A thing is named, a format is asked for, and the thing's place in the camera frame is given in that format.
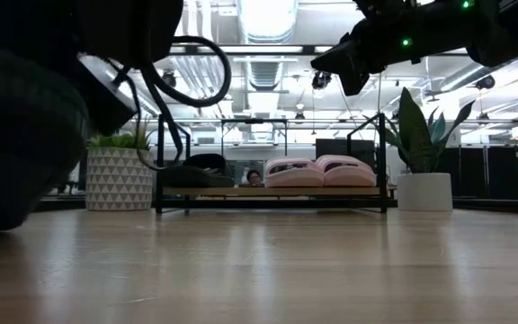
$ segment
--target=white planter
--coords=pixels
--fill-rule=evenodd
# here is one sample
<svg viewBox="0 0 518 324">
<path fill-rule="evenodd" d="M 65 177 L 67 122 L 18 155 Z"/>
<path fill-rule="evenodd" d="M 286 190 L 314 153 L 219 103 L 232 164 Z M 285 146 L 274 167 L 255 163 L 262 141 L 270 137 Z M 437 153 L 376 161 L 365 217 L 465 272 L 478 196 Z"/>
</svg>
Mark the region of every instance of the white planter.
<svg viewBox="0 0 518 324">
<path fill-rule="evenodd" d="M 147 161 L 151 154 L 142 151 Z M 151 208 L 153 173 L 135 149 L 90 148 L 85 205 L 89 211 L 140 211 Z"/>
<path fill-rule="evenodd" d="M 451 212 L 451 175 L 431 173 L 398 176 L 397 205 L 402 212 Z"/>
</svg>

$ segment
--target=black metal frame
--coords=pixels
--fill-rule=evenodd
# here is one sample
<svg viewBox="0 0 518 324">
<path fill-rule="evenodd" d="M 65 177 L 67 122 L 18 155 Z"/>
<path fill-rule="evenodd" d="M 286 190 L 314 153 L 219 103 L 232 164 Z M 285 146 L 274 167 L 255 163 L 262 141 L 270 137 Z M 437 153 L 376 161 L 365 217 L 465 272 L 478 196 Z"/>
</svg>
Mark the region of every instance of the black metal frame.
<svg viewBox="0 0 518 324">
<path fill-rule="evenodd" d="M 191 201 L 189 195 L 185 195 L 183 200 L 168 200 L 168 206 L 171 208 L 347 208 L 347 209 L 363 209 L 363 208 L 379 208 L 381 214 L 387 213 L 389 207 L 389 196 L 387 188 L 387 149 L 385 142 L 385 114 L 378 113 L 370 118 L 368 121 L 357 127 L 355 130 L 347 135 L 347 153 L 351 155 L 351 138 L 357 131 L 363 130 L 372 122 L 379 120 L 379 150 L 378 150 L 378 186 L 380 188 L 379 197 L 363 196 L 358 199 L 317 199 L 307 201 L 292 201 L 292 200 L 272 200 L 272 201 L 236 201 L 236 200 L 218 200 L 218 201 Z M 285 125 L 285 156 L 287 156 L 287 130 L 289 128 L 289 121 L 286 119 L 225 119 L 221 120 L 221 155 L 224 153 L 223 130 L 226 123 L 244 122 L 247 124 L 265 123 L 265 122 L 282 122 Z M 165 128 L 163 117 L 159 116 L 158 123 L 158 141 L 157 141 L 157 165 L 163 166 L 163 151 L 165 149 L 164 136 Z M 191 154 L 191 136 L 182 128 L 180 131 L 187 136 L 187 144 L 185 155 L 189 157 Z M 162 174 L 157 173 L 156 186 L 156 212 L 163 212 L 163 183 Z"/>
</svg>

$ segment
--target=geometric patterned planter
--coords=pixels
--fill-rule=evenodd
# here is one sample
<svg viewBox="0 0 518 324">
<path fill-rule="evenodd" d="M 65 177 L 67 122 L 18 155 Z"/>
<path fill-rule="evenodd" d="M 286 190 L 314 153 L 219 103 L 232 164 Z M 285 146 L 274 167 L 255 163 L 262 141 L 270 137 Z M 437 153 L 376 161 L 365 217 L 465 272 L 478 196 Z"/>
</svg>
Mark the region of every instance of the geometric patterned planter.
<svg viewBox="0 0 518 324">
<path fill-rule="evenodd" d="M 142 150 L 152 161 L 151 153 Z M 89 211 L 140 211 L 151 208 L 153 172 L 133 148 L 89 148 L 85 205 Z"/>
</svg>

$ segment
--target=ceiling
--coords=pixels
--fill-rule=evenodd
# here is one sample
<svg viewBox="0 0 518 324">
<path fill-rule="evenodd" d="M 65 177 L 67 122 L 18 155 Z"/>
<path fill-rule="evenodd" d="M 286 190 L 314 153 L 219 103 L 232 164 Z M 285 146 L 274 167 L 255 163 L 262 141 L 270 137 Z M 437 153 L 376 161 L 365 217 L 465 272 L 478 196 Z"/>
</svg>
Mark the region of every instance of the ceiling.
<svg viewBox="0 0 518 324">
<path fill-rule="evenodd" d="M 241 0 L 262 1 L 265 10 L 256 13 L 269 21 L 270 10 L 277 5 L 277 0 Z M 237 7 L 235 0 L 213 0 L 211 1 L 211 30 L 212 38 L 220 45 L 241 44 L 244 40 L 239 36 L 237 20 Z M 332 46 L 346 32 L 350 32 L 353 26 L 362 18 L 361 12 L 356 10 L 353 1 L 348 0 L 299 0 L 299 10 L 297 12 L 296 24 L 290 44 L 299 45 L 322 45 Z M 185 7 L 183 15 L 183 27 L 188 30 L 188 11 Z M 198 12 L 198 33 L 201 34 L 201 8 Z M 437 95 L 438 101 L 429 102 L 431 97 L 425 95 L 424 90 L 431 88 L 437 89 L 444 78 L 449 77 L 465 67 L 475 66 L 466 54 L 455 56 L 433 56 L 424 58 L 421 63 L 412 65 L 410 62 L 403 62 L 389 66 L 381 75 L 371 76 L 370 82 L 363 91 L 355 96 L 344 98 L 338 78 L 333 81 L 325 90 L 322 97 L 314 97 L 310 82 L 313 71 L 310 67 L 310 60 L 313 56 L 293 56 L 286 55 L 285 58 L 290 62 L 283 63 L 283 77 L 279 86 L 276 88 L 278 98 L 276 106 L 272 108 L 271 117 L 292 118 L 298 111 L 297 104 L 303 104 L 303 111 L 306 116 L 311 118 L 313 111 L 315 118 L 334 119 L 349 118 L 347 107 L 351 113 L 361 117 L 362 114 L 373 114 L 380 108 L 383 112 L 389 113 L 397 107 L 397 103 L 392 104 L 400 95 L 403 86 L 421 85 L 415 91 L 415 100 L 421 103 L 425 109 L 425 114 L 432 109 L 440 107 L 440 111 L 445 111 L 445 116 L 449 118 L 453 115 L 453 110 L 472 100 L 481 100 L 474 105 L 473 113 L 470 118 L 476 118 L 481 109 L 490 111 L 500 105 L 518 103 L 518 60 L 511 65 L 503 67 L 492 76 L 496 80 L 496 86 L 491 90 L 483 90 L 481 93 L 474 87 L 466 85 L 461 89 L 448 94 Z M 243 57 L 231 56 L 231 69 L 233 78 L 229 94 L 233 98 L 232 112 L 234 115 L 248 112 L 248 91 L 253 91 L 246 82 L 246 63 L 239 60 Z M 156 63 L 158 69 L 176 69 L 173 58 L 166 58 Z M 133 75 L 139 87 L 144 85 L 140 75 Z M 181 76 L 176 73 L 177 89 L 188 92 L 189 87 L 184 83 Z M 213 108 L 203 108 L 196 110 L 176 103 L 169 97 L 165 97 L 172 109 L 172 114 L 176 118 L 197 118 L 210 116 L 204 114 L 206 110 Z M 499 113 L 490 113 L 492 119 L 512 119 L 518 116 L 518 105 L 511 109 L 504 109 Z"/>
</svg>

